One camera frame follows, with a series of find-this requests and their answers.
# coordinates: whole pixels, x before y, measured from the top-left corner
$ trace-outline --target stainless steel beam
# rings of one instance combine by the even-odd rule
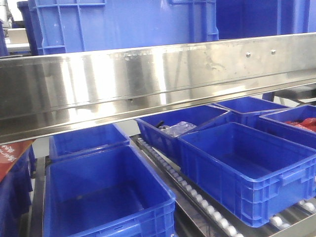
[[[0,60],[0,143],[316,82],[316,34]]]

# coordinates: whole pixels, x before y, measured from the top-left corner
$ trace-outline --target metal frame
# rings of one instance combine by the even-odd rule
[[[316,82],[316,33],[0,60],[0,143]]]

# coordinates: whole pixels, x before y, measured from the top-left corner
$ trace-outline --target crate rim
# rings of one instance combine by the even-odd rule
[[[254,100],[257,100],[257,101],[258,101],[258,100],[265,101],[265,102],[267,102],[268,104],[275,104],[274,102],[271,102],[271,101],[268,101],[268,100],[259,99],[259,98],[256,98],[256,97],[248,97],[248,98],[251,98],[251,99],[254,99]],[[226,109],[226,110],[229,110],[229,111],[231,111],[231,112],[233,112],[233,113],[236,113],[236,114],[239,114],[239,115],[252,115],[252,114],[254,114],[254,113],[261,113],[261,112],[268,112],[268,113],[270,114],[270,112],[273,113],[274,111],[282,111],[282,110],[287,110],[287,109],[291,108],[291,107],[286,106],[286,105],[280,105],[280,106],[284,106],[284,108],[280,108],[280,109],[269,109],[269,110],[259,110],[259,111],[251,111],[251,112],[247,112],[247,113],[242,113],[242,112],[239,112],[239,111],[237,111],[237,110],[233,110],[233,109],[230,109],[230,108],[228,108],[228,107],[226,107],[226,106],[224,106],[224,105],[220,105],[220,104],[219,104],[219,103],[224,102],[224,101],[216,102],[216,103],[214,103],[214,105],[220,106],[220,107],[222,107],[222,108],[224,108],[224,109]]]
[[[191,129],[191,130],[189,130],[189,131],[187,131],[187,132],[181,134],[180,136],[185,135],[185,134],[189,134],[189,133],[196,132],[197,129],[203,128],[203,127],[204,127],[205,125],[207,125],[210,121],[214,121],[214,120],[216,120],[217,118],[219,118],[219,117],[221,117],[221,116],[227,116],[227,115],[229,115],[229,113],[231,113],[231,111],[227,110],[226,108],[222,108],[222,107],[219,107],[219,106],[216,106],[216,105],[212,105],[212,104],[201,105],[200,107],[204,107],[204,106],[208,106],[208,107],[211,107],[211,108],[214,108],[214,109],[222,110],[222,111],[224,111],[224,113],[222,113],[221,115],[216,116],[216,117],[214,117],[214,118],[212,118],[212,119],[210,119],[210,120],[208,120],[208,121],[202,123],[202,124],[199,125],[199,126],[196,126],[195,128],[193,128],[193,129]],[[174,111],[162,112],[162,113],[159,113],[159,114],[172,113],[172,112],[174,112]],[[148,123],[148,122],[146,122],[146,121],[144,121],[144,120],[142,119],[142,118],[147,118],[147,117],[150,117],[150,116],[153,116],[153,115],[147,115],[147,116],[144,116],[144,117],[141,117],[141,118],[136,118],[135,121],[137,121],[137,122],[139,122],[139,123],[141,123],[141,124],[144,124],[144,125],[146,125],[146,126],[152,128],[152,129],[154,129],[155,131],[159,132],[160,134],[162,134],[162,135],[164,135],[164,136],[167,136],[167,137],[170,137],[170,138],[174,138],[174,139],[177,139],[178,137],[180,137],[180,136],[178,136],[178,137],[172,137],[172,136],[166,134],[165,132],[162,132],[162,131],[161,131],[160,129],[158,129],[157,127],[151,125],[150,123]]]

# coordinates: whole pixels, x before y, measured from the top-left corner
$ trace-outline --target blue plastic crate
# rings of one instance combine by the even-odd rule
[[[199,106],[138,118],[136,121],[143,139],[148,144],[159,149],[177,165],[181,165],[178,139],[156,128],[156,125],[161,121],[164,122],[163,125],[169,126],[173,126],[181,121],[186,121],[196,125],[196,128],[189,131],[194,132],[225,124],[229,122],[230,115],[230,112],[222,108]]]
[[[43,48],[42,48],[43,35],[40,29],[40,20],[38,16],[38,11],[36,9],[35,0],[28,0],[28,3],[29,3],[30,18],[31,18],[31,23],[33,27],[33,34],[34,34],[34,39],[37,46],[37,51],[39,55],[43,55]]]
[[[316,133],[313,131],[295,127],[285,123],[286,121],[303,121],[307,118],[316,118],[316,107],[312,105],[303,105],[284,111],[278,111],[275,113],[260,116],[260,118],[264,121],[277,124],[280,127],[300,131],[300,133],[306,135],[306,141],[304,142],[308,142],[308,139],[316,136]]]
[[[29,39],[30,49],[33,56],[38,55],[38,46],[35,39],[35,31],[38,31],[40,29],[34,29],[32,25],[31,20],[31,13],[29,9],[29,3],[28,1],[18,1],[17,6],[22,13],[26,34]]]
[[[10,172],[13,177],[13,187],[15,190],[16,198],[16,210],[14,215],[19,217],[29,211],[31,205],[30,193],[32,189],[32,183],[29,171],[29,155],[30,149],[27,149],[15,165],[11,168]]]
[[[216,103],[215,105],[232,112],[231,121],[253,127],[260,115],[288,108],[270,101],[254,97],[243,97]]]
[[[181,171],[249,226],[316,194],[315,149],[237,123],[179,140]]]
[[[30,147],[29,153],[29,160],[30,160],[30,172],[33,173],[36,170],[36,158],[33,150],[33,146]]]
[[[8,55],[9,53],[5,44],[2,21],[0,20],[0,56],[3,57],[3,56],[8,56]]]
[[[58,162],[128,143],[129,138],[117,125],[108,124],[51,136],[49,157]]]
[[[14,175],[8,173],[0,182],[0,236],[19,237]]]
[[[46,170],[44,237],[170,237],[175,195],[131,146]]]
[[[29,2],[37,9],[44,54],[218,39],[216,0]]]
[[[316,31],[316,4],[310,0],[218,0],[220,39]]]
[[[306,133],[296,127],[282,126],[261,118],[258,118],[254,128],[303,146],[316,149],[316,133]]]

